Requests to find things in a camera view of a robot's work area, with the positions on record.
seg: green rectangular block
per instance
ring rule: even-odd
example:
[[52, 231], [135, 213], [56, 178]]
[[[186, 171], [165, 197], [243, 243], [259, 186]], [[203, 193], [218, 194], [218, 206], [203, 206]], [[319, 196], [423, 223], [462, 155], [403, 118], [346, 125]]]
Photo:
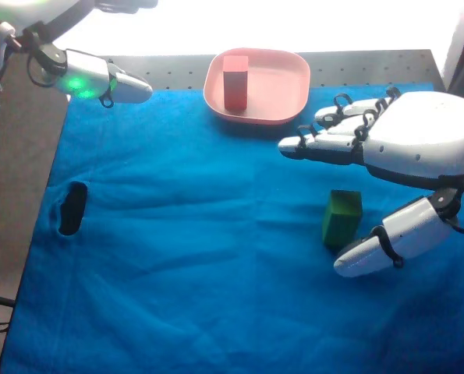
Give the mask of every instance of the green rectangular block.
[[353, 241], [362, 219], [362, 195], [355, 191], [332, 190], [322, 224], [322, 240], [332, 251]]

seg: blue cloth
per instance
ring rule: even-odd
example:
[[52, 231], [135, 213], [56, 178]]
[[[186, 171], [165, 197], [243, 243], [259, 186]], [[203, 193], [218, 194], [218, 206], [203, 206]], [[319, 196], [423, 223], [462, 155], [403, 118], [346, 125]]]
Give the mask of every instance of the blue cloth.
[[[217, 119], [198, 90], [111, 110], [73, 101], [1, 372], [464, 373], [464, 236], [354, 279], [321, 243], [331, 189], [362, 192], [360, 235], [429, 192], [276, 147], [337, 93], [384, 88], [311, 90], [276, 129]], [[66, 237], [74, 181], [87, 206]]]

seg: brown floor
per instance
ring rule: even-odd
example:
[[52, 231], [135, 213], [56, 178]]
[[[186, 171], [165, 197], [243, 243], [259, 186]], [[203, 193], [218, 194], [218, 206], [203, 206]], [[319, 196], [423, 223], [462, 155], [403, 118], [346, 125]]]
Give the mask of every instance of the brown floor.
[[[16, 297], [67, 108], [65, 95], [29, 81], [25, 57], [10, 61], [0, 95], [0, 295], [7, 298]], [[0, 306], [0, 322], [10, 313]]]

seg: block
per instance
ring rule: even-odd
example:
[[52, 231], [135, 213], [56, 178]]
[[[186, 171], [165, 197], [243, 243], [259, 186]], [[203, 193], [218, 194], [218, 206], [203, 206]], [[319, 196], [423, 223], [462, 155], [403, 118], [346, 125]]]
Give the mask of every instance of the block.
[[247, 108], [247, 56], [225, 56], [223, 59], [223, 88], [225, 108], [229, 111], [244, 111]]
[[333, 252], [351, 243], [362, 219], [360, 192], [332, 190], [322, 224], [322, 241]]

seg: pink tray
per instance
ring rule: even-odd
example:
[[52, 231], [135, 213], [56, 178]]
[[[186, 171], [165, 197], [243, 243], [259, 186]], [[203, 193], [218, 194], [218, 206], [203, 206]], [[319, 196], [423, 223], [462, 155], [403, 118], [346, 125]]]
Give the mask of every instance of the pink tray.
[[[249, 57], [247, 109], [227, 111], [223, 94], [223, 59]], [[269, 49], [237, 48], [216, 56], [207, 72], [204, 100], [220, 117], [234, 122], [280, 125], [296, 117], [308, 101], [310, 67], [299, 55]]]

